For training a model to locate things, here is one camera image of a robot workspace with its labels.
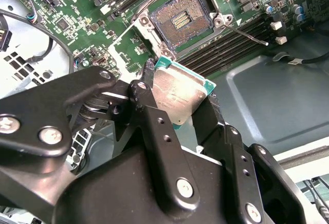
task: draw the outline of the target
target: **motherboard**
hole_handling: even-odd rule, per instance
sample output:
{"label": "motherboard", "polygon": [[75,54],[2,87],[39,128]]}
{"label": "motherboard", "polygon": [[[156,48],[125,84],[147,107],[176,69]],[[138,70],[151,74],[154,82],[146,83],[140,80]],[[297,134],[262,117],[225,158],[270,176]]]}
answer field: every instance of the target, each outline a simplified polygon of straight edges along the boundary
{"label": "motherboard", "polygon": [[[20,0],[30,8],[28,0]],[[75,67],[115,76],[162,55],[207,77],[329,18],[329,0],[33,0],[39,23],[73,52]]]}

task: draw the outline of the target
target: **green circuit board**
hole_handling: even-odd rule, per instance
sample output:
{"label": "green circuit board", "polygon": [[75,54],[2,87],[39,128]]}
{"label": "green circuit board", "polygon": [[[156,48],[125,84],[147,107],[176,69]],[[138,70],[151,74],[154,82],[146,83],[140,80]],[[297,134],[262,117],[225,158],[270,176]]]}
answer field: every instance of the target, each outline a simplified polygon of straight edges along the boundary
{"label": "green circuit board", "polygon": [[[27,0],[21,1],[29,8]],[[46,0],[33,1],[42,18],[41,23],[67,44],[75,57],[83,58],[84,66],[101,65],[117,77],[122,74],[117,67],[115,57],[108,52],[108,47],[131,24],[136,10],[147,0],[131,2],[131,5],[120,14],[102,12],[102,7],[109,2],[96,5],[95,0],[56,0],[55,5],[51,6]],[[170,0],[157,0],[149,6],[149,11],[156,10],[167,1]],[[300,26],[308,20],[323,21],[329,18],[329,0],[248,0],[246,3],[250,2],[251,7],[245,11],[244,4],[239,3],[238,0],[215,0],[215,2],[222,14],[233,15],[232,25],[234,27],[243,26],[265,14],[264,6],[270,4],[273,12],[279,11],[282,14],[283,21],[287,24],[286,37],[288,39],[298,34]],[[301,22],[297,22],[296,16],[291,12],[291,8],[295,4],[303,8],[303,21]],[[210,29],[191,38],[178,47],[177,51],[193,46],[211,33]],[[229,31],[225,30],[211,41],[216,41],[227,33]],[[205,42],[204,45],[208,45],[211,41]],[[180,57],[186,57],[186,55],[203,48],[204,45],[195,47]],[[155,55],[150,43],[141,36],[135,27],[122,37],[115,46],[115,50],[124,60],[125,68],[131,73],[137,73],[143,63]],[[78,67],[83,68],[84,66],[80,63]]]}

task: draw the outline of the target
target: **capacitor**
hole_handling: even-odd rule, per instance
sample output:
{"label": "capacitor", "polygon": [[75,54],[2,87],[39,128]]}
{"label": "capacitor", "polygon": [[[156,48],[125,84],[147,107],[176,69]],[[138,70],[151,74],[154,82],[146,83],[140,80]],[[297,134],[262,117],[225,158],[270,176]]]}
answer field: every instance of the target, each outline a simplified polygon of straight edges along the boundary
{"label": "capacitor", "polygon": [[270,5],[267,5],[267,4],[264,6],[263,9],[267,14],[271,14],[273,12],[273,7],[271,7]]}
{"label": "capacitor", "polygon": [[299,15],[303,13],[303,8],[297,4],[294,4],[291,8],[292,13]]}
{"label": "capacitor", "polygon": [[302,22],[305,19],[305,15],[304,14],[295,14],[294,19],[297,22]]}

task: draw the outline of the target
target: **silver screw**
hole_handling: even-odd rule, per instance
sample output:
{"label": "silver screw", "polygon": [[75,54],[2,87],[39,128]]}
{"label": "silver screw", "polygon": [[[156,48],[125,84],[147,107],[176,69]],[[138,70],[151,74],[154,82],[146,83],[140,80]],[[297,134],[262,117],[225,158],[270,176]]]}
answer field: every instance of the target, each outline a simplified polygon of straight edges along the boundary
{"label": "silver screw", "polygon": [[14,133],[20,126],[20,122],[13,117],[0,117],[0,133]]}
{"label": "silver screw", "polygon": [[110,79],[111,75],[107,71],[100,71],[99,75],[102,76],[105,79]]}
{"label": "silver screw", "polygon": [[82,65],[83,65],[84,67],[89,66],[89,61],[83,61],[83,62],[82,62]]}
{"label": "silver screw", "polygon": [[266,155],[266,151],[263,149],[263,147],[258,146],[258,149],[263,155]]}
{"label": "silver screw", "polygon": [[185,179],[177,180],[177,189],[179,193],[185,198],[190,198],[193,196],[193,187]]}
{"label": "silver screw", "polygon": [[233,134],[235,134],[235,135],[239,134],[239,133],[237,132],[237,130],[236,130],[234,127],[231,127],[231,131],[232,131]]}
{"label": "silver screw", "polygon": [[251,203],[247,203],[246,210],[248,212],[248,215],[254,222],[260,223],[262,221],[261,213],[259,213],[258,209],[254,205],[252,205]]}
{"label": "silver screw", "polygon": [[62,140],[62,133],[56,128],[44,128],[39,133],[39,138],[47,144],[57,144]]}
{"label": "silver screw", "polygon": [[146,89],[146,85],[143,82],[139,82],[138,86],[141,87],[142,89]]}

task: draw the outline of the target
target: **gray metal panel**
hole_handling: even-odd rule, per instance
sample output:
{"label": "gray metal panel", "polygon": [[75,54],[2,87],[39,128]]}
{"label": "gray metal panel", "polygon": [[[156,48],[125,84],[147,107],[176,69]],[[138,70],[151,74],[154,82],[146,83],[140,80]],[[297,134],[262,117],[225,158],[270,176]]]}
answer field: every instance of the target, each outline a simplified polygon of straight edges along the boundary
{"label": "gray metal panel", "polygon": [[[279,50],[309,59],[327,52],[328,42],[305,34]],[[214,82],[225,121],[246,145],[275,155],[329,136],[329,61],[292,66],[259,56]]]}

